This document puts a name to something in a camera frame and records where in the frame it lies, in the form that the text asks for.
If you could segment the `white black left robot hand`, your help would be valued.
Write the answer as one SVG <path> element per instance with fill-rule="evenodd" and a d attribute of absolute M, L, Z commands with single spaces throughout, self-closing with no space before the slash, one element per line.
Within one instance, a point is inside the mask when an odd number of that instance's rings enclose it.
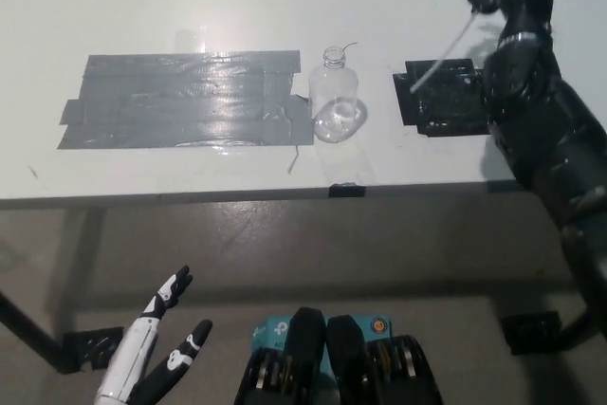
<path fill-rule="evenodd" d="M 162 318 L 178 304 L 192 280 L 190 269 L 182 267 L 134 320 L 109 362 L 96 393 L 97 404 L 157 404 L 183 378 L 212 330 L 210 320 L 201 321 L 150 373 L 146 368 Z"/>

